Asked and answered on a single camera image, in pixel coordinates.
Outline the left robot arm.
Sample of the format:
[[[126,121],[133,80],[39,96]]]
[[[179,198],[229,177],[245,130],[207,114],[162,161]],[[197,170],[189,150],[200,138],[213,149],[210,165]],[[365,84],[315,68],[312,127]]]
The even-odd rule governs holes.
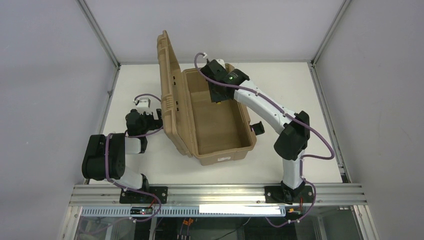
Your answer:
[[[147,177],[127,166],[126,156],[144,154],[147,137],[163,129],[162,110],[157,108],[156,114],[132,109],[125,116],[125,132],[91,135],[81,166],[84,178],[149,193]]]

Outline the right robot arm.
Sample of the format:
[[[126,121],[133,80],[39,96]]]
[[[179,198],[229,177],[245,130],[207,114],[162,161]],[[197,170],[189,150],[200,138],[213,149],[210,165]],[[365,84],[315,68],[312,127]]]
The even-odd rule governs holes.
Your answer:
[[[275,103],[247,74],[239,69],[227,71],[216,59],[207,61],[198,72],[208,82],[212,102],[234,100],[241,103],[265,120],[278,134],[273,148],[282,158],[283,177],[277,199],[292,202],[306,185],[301,178],[301,157],[310,139],[309,115],[304,111],[296,113],[287,110]]]

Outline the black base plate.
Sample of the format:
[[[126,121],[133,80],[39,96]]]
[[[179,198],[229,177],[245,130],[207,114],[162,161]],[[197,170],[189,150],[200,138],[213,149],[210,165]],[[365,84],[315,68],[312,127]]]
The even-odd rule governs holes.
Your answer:
[[[168,190],[167,186],[150,186],[149,193],[155,195],[162,204],[166,204],[168,200]],[[120,204],[150,204],[155,198],[150,195],[137,193],[131,190],[121,190],[119,196]]]
[[[283,188],[280,185],[267,185],[264,187],[264,197],[267,204],[300,204],[312,203],[315,194],[309,185],[300,186],[293,190]]]

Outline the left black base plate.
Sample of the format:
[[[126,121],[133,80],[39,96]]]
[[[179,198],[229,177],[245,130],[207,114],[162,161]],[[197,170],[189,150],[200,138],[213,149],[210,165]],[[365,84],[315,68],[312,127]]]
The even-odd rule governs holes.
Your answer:
[[[162,204],[166,204],[168,200],[168,190],[167,186],[150,186],[149,193],[155,195]],[[150,204],[155,198],[150,195],[137,193],[131,190],[121,190],[119,196],[120,204]]]

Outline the tan plastic toolbox bin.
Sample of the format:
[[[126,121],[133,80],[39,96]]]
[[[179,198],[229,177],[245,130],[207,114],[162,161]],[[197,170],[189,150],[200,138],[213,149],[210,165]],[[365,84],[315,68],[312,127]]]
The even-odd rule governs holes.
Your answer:
[[[193,134],[193,155],[202,166],[244,159],[257,143],[247,107],[235,100],[211,101],[208,82],[195,68],[182,71]],[[231,160],[218,162],[218,158]]]

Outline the black front toolbox latch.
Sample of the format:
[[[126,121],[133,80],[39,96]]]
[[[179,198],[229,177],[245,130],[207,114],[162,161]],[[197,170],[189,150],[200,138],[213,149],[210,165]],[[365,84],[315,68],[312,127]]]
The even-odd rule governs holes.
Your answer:
[[[259,121],[255,124],[250,125],[251,131],[254,133],[255,136],[259,136],[265,133],[265,128],[262,123],[262,121]]]

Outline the white label on bin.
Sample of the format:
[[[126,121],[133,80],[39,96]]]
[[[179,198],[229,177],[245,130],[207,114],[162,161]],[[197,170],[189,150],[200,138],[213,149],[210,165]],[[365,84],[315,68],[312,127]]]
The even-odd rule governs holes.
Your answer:
[[[218,158],[217,159],[217,161],[218,162],[225,162],[225,161],[229,161],[229,160],[231,160],[232,158],[230,157],[230,156],[227,156],[227,157],[221,157],[221,158]]]

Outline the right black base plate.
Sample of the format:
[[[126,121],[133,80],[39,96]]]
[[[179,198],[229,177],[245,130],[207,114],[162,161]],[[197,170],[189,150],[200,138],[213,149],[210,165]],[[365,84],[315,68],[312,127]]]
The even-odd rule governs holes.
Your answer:
[[[264,197],[267,204],[300,204],[312,203],[315,194],[309,185],[300,186],[293,190],[283,188],[280,185],[267,185],[264,187]]]

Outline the aluminium front rail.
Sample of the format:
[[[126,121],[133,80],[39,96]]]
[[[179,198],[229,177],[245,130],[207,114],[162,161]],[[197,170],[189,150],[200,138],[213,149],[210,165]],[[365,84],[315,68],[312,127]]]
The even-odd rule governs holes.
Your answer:
[[[316,206],[367,205],[359,183],[317,183],[314,196]],[[110,184],[75,185],[69,206],[122,206],[120,188]],[[270,205],[264,184],[170,184],[165,207],[197,207],[204,204]]]

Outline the tan toolbox lid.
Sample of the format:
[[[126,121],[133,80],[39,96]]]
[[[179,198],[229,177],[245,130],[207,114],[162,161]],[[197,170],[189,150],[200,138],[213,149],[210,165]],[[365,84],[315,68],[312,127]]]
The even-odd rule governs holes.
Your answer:
[[[183,85],[182,71],[166,30],[157,37],[157,59],[164,133],[180,154],[192,157],[187,94]]]

